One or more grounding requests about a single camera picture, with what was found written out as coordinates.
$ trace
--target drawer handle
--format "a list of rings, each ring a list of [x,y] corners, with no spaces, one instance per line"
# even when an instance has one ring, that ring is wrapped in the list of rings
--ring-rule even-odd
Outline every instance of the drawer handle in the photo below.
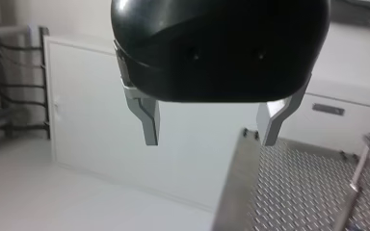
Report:
[[[322,113],[327,113],[327,114],[333,114],[336,116],[344,116],[345,114],[345,109],[342,108],[337,108],[329,105],[324,105],[324,104],[314,104],[313,105],[313,110],[316,112],[322,112]]]

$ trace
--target metal tread plate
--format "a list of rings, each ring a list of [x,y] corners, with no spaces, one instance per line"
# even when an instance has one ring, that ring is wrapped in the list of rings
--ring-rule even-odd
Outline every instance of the metal tread plate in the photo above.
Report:
[[[357,163],[337,152],[280,139],[262,147],[241,135],[213,227],[222,230],[332,230]],[[370,230],[370,164],[350,223]]]

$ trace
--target white floor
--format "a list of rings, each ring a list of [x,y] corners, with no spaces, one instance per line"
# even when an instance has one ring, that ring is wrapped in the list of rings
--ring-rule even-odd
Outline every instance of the white floor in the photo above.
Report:
[[[45,140],[0,147],[0,231],[209,231],[213,217],[57,167]]]

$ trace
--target cabinet door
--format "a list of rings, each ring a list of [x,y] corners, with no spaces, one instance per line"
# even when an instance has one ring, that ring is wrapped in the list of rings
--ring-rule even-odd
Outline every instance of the cabinet door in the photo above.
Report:
[[[113,53],[49,46],[57,161],[214,210],[237,138],[254,129],[252,104],[160,103],[159,146],[146,146]]]
[[[330,106],[343,115],[314,110],[314,105]],[[306,95],[302,106],[281,129],[281,136],[294,141],[360,154],[362,136],[370,133],[370,107]]]

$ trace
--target cable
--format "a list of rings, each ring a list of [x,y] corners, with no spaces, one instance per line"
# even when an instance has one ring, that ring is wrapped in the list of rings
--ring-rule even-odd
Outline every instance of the cable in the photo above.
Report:
[[[12,51],[25,51],[25,52],[30,52],[30,51],[41,51],[41,47],[35,47],[35,46],[27,46],[27,47],[20,47],[20,46],[11,46],[4,44],[0,42],[0,47],[5,48],[7,50],[12,50]]]
[[[10,58],[9,56],[7,56],[4,52],[2,52],[1,49],[0,49],[0,56],[2,58],[4,58],[5,60],[9,61],[10,63],[18,65],[18,66],[22,66],[22,67],[26,67],[26,68],[38,68],[38,69],[44,68],[44,65],[22,64],[18,61],[15,61],[12,58]]]
[[[1,97],[2,97],[2,99],[4,99],[5,101],[8,101],[8,102],[13,103],[13,104],[21,104],[21,105],[38,105],[38,106],[46,107],[46,105],[44,105],[43,103],[36,102],[36,101],[21,101],[21,100],[13,100],[13,99],[11,99],[8,95],[6,95],[4,92],[2,92],[2,91],[1,91],[1,89],[0,89],[0,96],[1,96]]]
[[[44,89],[42,85],[22,85],[22,84],[4,84],[0,83],[1,88],[26,88],[26,89]]]

